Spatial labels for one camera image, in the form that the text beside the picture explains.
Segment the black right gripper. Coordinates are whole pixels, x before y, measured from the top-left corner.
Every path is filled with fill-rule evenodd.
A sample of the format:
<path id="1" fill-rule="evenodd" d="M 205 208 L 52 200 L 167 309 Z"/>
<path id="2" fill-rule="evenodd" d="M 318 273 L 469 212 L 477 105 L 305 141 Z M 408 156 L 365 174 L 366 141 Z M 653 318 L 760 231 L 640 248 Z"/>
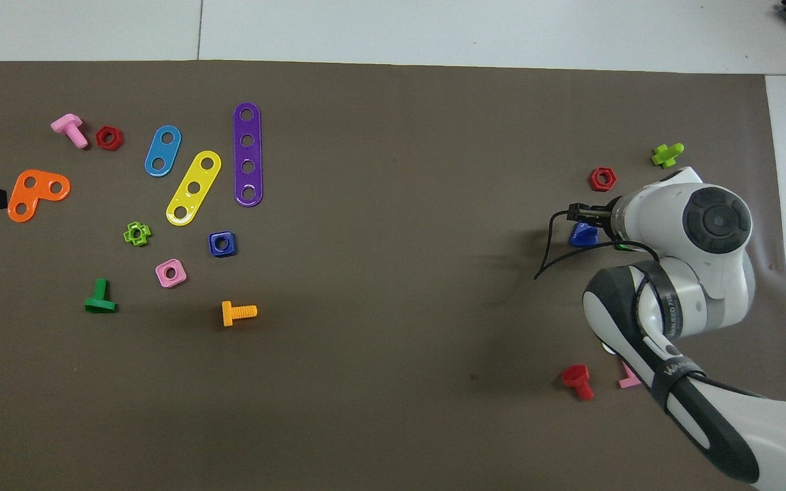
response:
<path id="1" fill-rule="evenodd" d="M 610 239 L 623 239 L 620 226 L 621 196 L 612 199 L 605 205 L 587 205 L 574 203 L 568 206 L 568 220 L 595 220 L 598 217 L 599 226 Z"/>

